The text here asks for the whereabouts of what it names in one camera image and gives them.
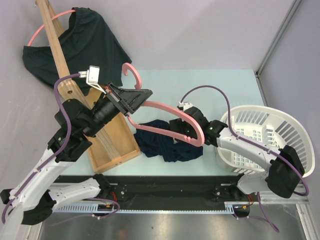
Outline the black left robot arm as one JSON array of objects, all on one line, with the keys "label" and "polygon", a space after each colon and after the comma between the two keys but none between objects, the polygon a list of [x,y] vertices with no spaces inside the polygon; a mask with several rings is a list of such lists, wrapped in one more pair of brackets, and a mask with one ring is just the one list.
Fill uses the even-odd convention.
[{"label": "black left robot arm", "polygon": [[60,129],[48,142],[41,159],[20,185],[0,193],[5,208],[13,207],[10,213],[2,214],[5,225],[10,220],[15,220],[16,225],[36,225],[64,205],[110,196],[110,183],[102,174],[62,190],[49,188],[92,145],[88,138],[94,138],[118,114],[135,113],[153,94],[150,89],[124,89],[112,83],[106,87],[92,108],[74,98],[58,102],[59,112],[54,117]]}]

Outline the navy blue shorts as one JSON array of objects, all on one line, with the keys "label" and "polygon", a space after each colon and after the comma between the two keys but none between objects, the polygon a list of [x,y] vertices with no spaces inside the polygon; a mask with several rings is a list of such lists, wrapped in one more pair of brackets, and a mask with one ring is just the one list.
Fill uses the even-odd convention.
[{"label": "navy blue shorts", "polygon": [[133,135],[141,152],[148,158],[161,156],[165,162],[188,162],[203,155],[203,147],[196,147],[169,136],[137,129]]}]

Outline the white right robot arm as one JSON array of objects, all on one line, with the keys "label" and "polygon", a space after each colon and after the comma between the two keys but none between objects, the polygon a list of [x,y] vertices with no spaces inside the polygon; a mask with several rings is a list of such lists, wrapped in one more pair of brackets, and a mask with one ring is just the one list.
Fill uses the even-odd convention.
[{"label": "white right robot arm", "polygon": [[191,117],[202,130],[205,145],[239,154],[263,168],[263,172],[239,175],[237,184],[230,188],[230,194],[235,200],[242,201],[248,194],[265,190],[285,199],[295,193],[305,173],[296,150],[288,145],[280,148],[267,144],[257,136],[262,133],[259,122],[270,117],[273,108],[258,105],[234,107],[226,113],[227,123],[208,121],[189,102],[180,103],[177,108],[184,117],[169,122],[175,133],[196,140],[197,129],[187,121],[187,117]]}]

